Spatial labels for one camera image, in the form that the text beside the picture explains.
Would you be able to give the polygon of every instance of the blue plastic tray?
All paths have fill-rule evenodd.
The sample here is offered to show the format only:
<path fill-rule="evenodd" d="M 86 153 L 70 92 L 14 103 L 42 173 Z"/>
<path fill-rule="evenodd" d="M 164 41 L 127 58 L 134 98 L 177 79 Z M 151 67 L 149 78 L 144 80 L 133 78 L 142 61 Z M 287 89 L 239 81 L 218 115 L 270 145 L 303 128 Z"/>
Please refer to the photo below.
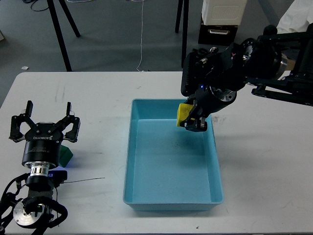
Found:
<path fill-rule="evenodd" d="M 224 199 L 211 118 L 206 132 L 176 127 L 184 101 L 133 100 L 124 202 L 135 210 L 203 211 Z"/>

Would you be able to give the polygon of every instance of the wire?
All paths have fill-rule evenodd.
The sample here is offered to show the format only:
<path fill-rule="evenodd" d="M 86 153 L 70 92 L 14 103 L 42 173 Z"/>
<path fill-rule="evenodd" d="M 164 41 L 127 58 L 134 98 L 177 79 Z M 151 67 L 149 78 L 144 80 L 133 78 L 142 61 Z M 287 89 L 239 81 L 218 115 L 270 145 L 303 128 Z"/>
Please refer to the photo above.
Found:
<path fill-rule="evenodd" d="M 46 11 L 47 9 L 49 9 L 49 7 L 42 9 L 42 10 L 34 10 L 33 9 L 33 5 L 38 1 L 38 0 L 22 0 L 24 3 L 29 4 L 31 3 L 30 9 L 32 9 L 33 11 Z"/>
<path fill-rule="evenodd" d="M 76 182 L 87 181 L 87 180 L 98 180 L 98 179 L 105 179 L 105 177 L 92 178 L 92 179 L 86 179 L 86 180 L 67 181 L 67 182 L 64 182 L 64 184 L 65 183 L 76 183 Z"/>
<path fill-rule="evenodd" d="M 58 202 L 58 189 L 55 188 L 56 192 L 57 192 L 57 196 L 56 196 L 56 201 Z"/>
<path fill-rule="evenodd" d="M 79 2 L 88 2 L 88 1 L 93 1 L 93 0 L 67 0 L 67 1 L 71 3 L 79 3 Z"/>
<path fill-rule="evenodd" d="M 15 178 L 13 180 L 11 180 L 9 182 L 9 184 L 5 187 L 4 191 L 3 191 L 3 194 L 2 194 L 2 197 L 1 197 L 1 200 L 3 200 L 3 198 L 5 197 L 6 193 L 8 192 L 10 186 L 15 182 Z"/>
<path fill-rule="evenodd" d="M 138 72 L 142 72 L 142 71 L 140 71 L 138 68 L 140 67 L 141 62 L 142 62 L 143 2 L 144 2 L 144 0 L 142 1 L 142 8 L 141 8 L 141 42 L 140 42 L 140 62 L 139 62 L 139 65 L 138 65 L 138 66 L 137 66 L 137 68 L 136 68 Z"/>

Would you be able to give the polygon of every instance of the floor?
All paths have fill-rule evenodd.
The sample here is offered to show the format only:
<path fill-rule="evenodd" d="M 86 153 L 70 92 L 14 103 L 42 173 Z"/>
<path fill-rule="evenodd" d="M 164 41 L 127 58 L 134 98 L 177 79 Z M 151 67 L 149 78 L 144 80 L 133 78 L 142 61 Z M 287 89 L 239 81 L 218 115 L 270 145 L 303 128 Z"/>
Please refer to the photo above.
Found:
<path fill-rule="evenodd" d="M 74 71 L 181 71 L 181 32 L 174 32 L 177 0 L 66 1 L 81 33 L 76 38 L 58 1 L 56 11 Z M 248 0 L 235 42 L 277 25 L 292 0 Z M 0 0 L 0 105 L 24 71 L 66 71 L 49 10 L 35 12 L 22 0 Z M 39 0 L 33 9 L 47 7 Z M 199 45 L 202 1 L 190 0 L 188 48 Z"/>

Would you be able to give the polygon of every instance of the black robotic arm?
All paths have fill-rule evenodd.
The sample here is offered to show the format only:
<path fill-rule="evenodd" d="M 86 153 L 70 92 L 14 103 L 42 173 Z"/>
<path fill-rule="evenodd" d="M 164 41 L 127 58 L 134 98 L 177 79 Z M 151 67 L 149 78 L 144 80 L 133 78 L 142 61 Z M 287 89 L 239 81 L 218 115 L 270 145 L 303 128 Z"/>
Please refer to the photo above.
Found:
<path fill-rule="evenodd" d="M 299 55 L 289 76 L 286 70 L 289 48 Z M 216 47 L 193 50 L 184 61 L 181 93 L 188 97 L 187 118 L 178 125 L 187 130 L 206 131 L 205 119 L 236 99 L 237 91 L 249 83 L 256 86 L 252 94 L 292 103 L 313 106 L 313 24 L 306 32 L 277 34 L 268 26 L 257 40 L 232 43 L 225 51 Z M 282 92 L 266 90 L 267 87 Z"/>
<path fill-rule="evenodd" d="M 71 114 L 71 103 L 67 103 L 66 116 L 58 121 L 38 122 L 31 119 L 33 103 L 29 100 L 24 112 L 12 116 L 10 139 L 14 142 L 26 140 L 22 165 L 30 168 L 30 173 L 13 179 L 4 190 L 0 200 L 0 235 L 11 222 L 23 227 L 35 229 L 33 235 L 42 235 L 47 228 L 55 227 L 67 218 L 67 209 L 52 199 L 53 189 L 67 179 L 65 170 L 51 170 L 59 165 L 61 143 L 63 140 L 77 142 L 80 119 Z M 20 127 L 26 122 L 30 130 L 24 134 Z M 70 131 L 63 135 L 67 126 L 73 124 Z M 22 182 L 28 189 L 28 196 L 16 199 L 22 189 Z M 16 183 L 17 191 L 8 192 L 10 186 Z M 5 217 L 2 215 L 10 208 Z M 53 211 L 60 214 L 54 218 Z"/>

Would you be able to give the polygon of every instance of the black stand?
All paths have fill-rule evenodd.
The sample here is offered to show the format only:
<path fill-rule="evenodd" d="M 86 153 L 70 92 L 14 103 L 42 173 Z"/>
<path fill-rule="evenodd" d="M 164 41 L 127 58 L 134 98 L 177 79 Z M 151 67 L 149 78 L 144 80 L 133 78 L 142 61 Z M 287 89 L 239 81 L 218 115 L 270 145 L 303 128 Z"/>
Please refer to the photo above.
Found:
<path fill-rule="evenodd" d="M 187 31 L 188 31 L 188 12 L 189 12 L 189 0 L 178 0 L 177 16 L 175 32 L 179 32 L 179 23 L 182 12 L 182 5 L 184 5 L 184 13 L 182 17 L 182 46 L 181 46 L 181 67 L 183 67 L 184 60 L 186 58 L 187 51 Z"/>
<path fill-rule="evenodd" d="M 68 10 L 66 3 L 64 2 L 64 0 L 59 0 L 59 2 L 60 2 L 61 7 L 63 8 L 65 15 L 67 16 L 67 19 L 68 19 L 70 25 L 72 26 L 72 29 L 73 29 L 76 37 L 80 37 L 80 33 L 76 27 L 76 24 L 75 24 L 75 22 L 71 16 L 69 10 Z M 62 32 L 61 32 L 60 24 L 58 21 L 57 12 L 55 11 L 53 0 L 47 0 L 47 3 L 48 3 L 49 10 L 50 10 L 54 30 L 55 30 L 55 33 L 57 34 L 57 38 L 58 38 L 58 42 L 60 45 L 60 49 L 61 49 L 61 53 L 63 56 L 65 67 L 66 67 L 68 72 L 72 72 L 72 68 L 70 66 L 69 58 L 67 55 L 67 48 L 65 47 L 64 39 L 62 36 Z"/>

